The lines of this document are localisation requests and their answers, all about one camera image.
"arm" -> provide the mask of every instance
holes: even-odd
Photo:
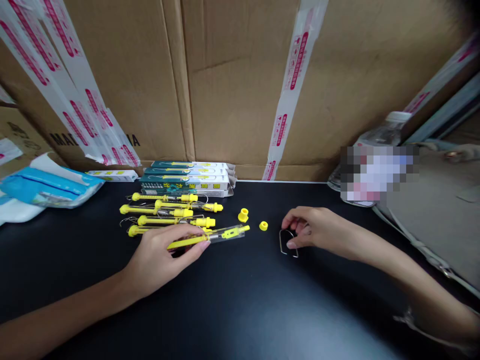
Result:
[[[457,344],[480,339],[480,320],[407,254],[381,237],[326,208],[299,206],[288,212],[282,229],[298,234],[290,249],[316,246],[376,267],[395,279],[410,302],[415,321],[426,333]]]
[[[203,231],[173,225],[146,232],[128,265],[83,291],[0,325],[0,359],[40,359],[83,329],[155,292],[200,257],[202,241],[178,258],[167,246]]]

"gray bag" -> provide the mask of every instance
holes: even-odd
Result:
[[[419,181],[373,210],[428,262],[480,298],[480,146],[421,144]]]

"pixelated area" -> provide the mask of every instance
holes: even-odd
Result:
[[[341,198],[349,202],[384,202],[400,184],[418,180],[417,146],[348,146],[341,148]]]

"fingernail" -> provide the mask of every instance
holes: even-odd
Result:
[[[295,245],[295,243],[292,240],[288,240],[288,242],[286,243],[286,247],[289,249],[296,249],[297,245]]]
[[[200,242],[200,249],[205,250],[206,248],[208,248],[210,245],[210,240],[207,240],[207,241],[201,241]]]

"blue plastic bag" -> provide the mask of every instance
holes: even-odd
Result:
[[[0,184],[0,190],[27,204],[72,209],[87,201],[105,182],[67,170],[81,175],[86,185],[28,166],[6,177]]]

